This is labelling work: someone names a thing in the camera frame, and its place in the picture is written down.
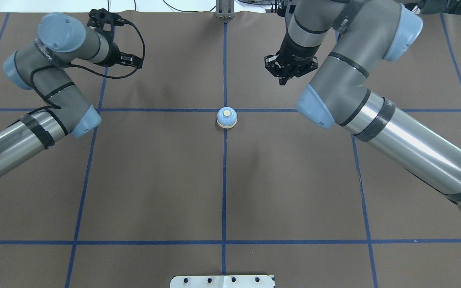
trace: gray robot arm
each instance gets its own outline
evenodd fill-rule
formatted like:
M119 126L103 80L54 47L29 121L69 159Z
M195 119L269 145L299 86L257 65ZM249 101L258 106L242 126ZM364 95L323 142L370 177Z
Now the gray robot arm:
M422 25L418 16L392 1L299 0L277 54L289 55L292 67L297 58L313 56L324 31L338 31L337 44L300 96L297 110L323 128L344 127L461 211L461 149L364 86L381 60L394 61L406 51ZM286 67L277 62L278 69Z
M104 24L110 24L111 31L104 31ZM50 13L38 26L38 38L5 61L9 79L20 88L34 89L49 105L23 115L0 133L0 177L68 134L81 137L100 124L93 105L63 69L75 66L71 61L79 58L104 67L131 66L135 69L126 76L133 74L141 68L143 55L122 53L113 42L113 26L124 24L136 29L104 9L92 10L87 26L68 15Z

